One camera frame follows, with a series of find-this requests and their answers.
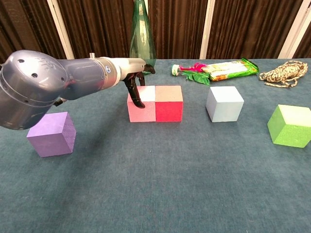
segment coiled rope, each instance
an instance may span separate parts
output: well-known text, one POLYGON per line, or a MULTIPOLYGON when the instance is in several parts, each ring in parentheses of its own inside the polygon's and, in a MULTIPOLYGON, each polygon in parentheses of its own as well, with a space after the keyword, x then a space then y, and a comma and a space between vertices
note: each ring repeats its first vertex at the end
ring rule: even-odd
POLYGON ((260 80, 266 80, 265 84, 275 87, 294 87, 297 85, 297 79, 304 76, 308 71, 307 63, 300 61, 287 61, 285 64, 269 72, 261 73, 260 80))

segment table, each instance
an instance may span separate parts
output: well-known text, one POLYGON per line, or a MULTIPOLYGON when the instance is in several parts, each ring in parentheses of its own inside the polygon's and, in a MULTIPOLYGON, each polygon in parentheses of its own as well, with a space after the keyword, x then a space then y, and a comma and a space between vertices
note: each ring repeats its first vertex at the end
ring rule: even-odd
MULTIPOLYGON (((311 144, 274 145, 278 104, 311 107, 308 73, 291 89, 258 76, 211 82, 244 98, 237 122, 211 123, 208 86, 157 60, 147 85, 181 85, 180 123, 130 123, 123 83, 53 107, 77 130, 74 153, 40 158, 28 130, 0 129, 0 232, 301 233, 311 229, 311 144)), ((231 60, 202 60, 217 63, 231 60)), ((287 60, 252 59, 260 72, 287 60)))

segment brown curtain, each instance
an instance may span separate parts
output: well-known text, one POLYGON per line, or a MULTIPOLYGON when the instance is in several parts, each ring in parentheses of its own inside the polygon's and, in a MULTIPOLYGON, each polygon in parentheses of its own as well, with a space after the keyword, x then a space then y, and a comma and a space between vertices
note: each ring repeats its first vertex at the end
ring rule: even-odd
POLYGON ((301 3, 216 0, 206 58, 277 58, 301 3))
POLYGON ((199 59, 208 0, 148 0, 159 59, 199 59))
POLYGON ((128 57, 133 0, 58 0, 75 58, 128 57))
POLYGON ((23 49, 66 58, 47 1, 0 0, 0 63, 23 49))
POLYGON ((311 58, 311 23, 299 43, 294 58, 311 58))

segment foam block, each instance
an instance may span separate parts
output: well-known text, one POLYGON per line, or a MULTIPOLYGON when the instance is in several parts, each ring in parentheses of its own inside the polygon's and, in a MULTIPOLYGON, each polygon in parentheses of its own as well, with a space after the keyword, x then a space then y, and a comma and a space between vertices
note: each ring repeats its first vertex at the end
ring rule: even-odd
POLYGON ((40 157, 72 153, 75 138, 76 129, 68 112, 45 114, 27 134, 40 157))
POLYGON ((155 87, 155 118, 157 122, 180 122, 183 115, 181 86, 155 87))
POLYGON ((156 121, 156 87, 137 86, 139 97, 145 104, 145 108, 137 108, 130 95, 127 97, 127 108, 130 122, 154 122, 156 121))
POLYGON ((176 122, 182 120, 183 97, 181 86, 138 86, 145 108, 137 108, 128 94, 130 122, 176 122))
POLYGON ((244 100, 234 86, 214 86, 209 89, 206 109, 212 122, 237 121, 244 100))
POLYGON ((279 104, 268 121, 274 144, 304 148, 311 140, 311 110, 279 104))

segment green glass bottle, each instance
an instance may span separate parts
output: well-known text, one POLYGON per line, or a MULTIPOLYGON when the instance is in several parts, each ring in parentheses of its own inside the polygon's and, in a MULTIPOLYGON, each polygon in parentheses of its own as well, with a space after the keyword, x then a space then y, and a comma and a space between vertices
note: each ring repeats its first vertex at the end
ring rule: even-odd
POLYGON ((141 58, 155 67, 156 50, 144 0, 134 1, 130 57, 141 58))

